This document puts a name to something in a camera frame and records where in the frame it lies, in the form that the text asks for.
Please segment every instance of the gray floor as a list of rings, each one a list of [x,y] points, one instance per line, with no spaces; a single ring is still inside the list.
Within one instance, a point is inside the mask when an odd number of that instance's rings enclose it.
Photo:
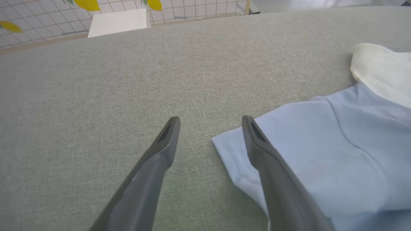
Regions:
[[[354,7],[354,6],[400,6],[405,0],[252,0],[261,13],[294,10]]]

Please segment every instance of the gray fabric surface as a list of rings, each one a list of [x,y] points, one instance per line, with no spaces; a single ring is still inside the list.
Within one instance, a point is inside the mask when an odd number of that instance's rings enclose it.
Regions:
[[[410,20],[408,7],[260,14],[0,57],[0,230],[87,230],[171,116],[154,230],[265,230],[211,138],[351,86],[358,43],[411,51]]]

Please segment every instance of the light blue fabric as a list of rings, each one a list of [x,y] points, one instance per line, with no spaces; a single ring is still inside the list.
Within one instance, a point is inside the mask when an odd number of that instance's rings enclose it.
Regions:
[[[360,82],[255,121],[338,230],[371,225],[381,211],[411,208],[411,109]],[[267,213],[241,127],[212,141],[234,184]]]

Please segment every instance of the white collar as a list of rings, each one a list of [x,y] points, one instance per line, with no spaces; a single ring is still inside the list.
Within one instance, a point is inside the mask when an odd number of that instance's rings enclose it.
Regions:
[[[361,43],[354,48],[351,73],[378,96],[411,108],[411,53]]]

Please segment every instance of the black object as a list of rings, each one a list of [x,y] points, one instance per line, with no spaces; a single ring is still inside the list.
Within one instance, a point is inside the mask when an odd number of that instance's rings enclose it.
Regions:
[[[248,158],[260,173],[272,230],[334,230],[252,117],[242,118],[242,131]]]
[[[151,230],[166,170],[174,161],[180,119],[172,117],[131,170],[90,231]]]

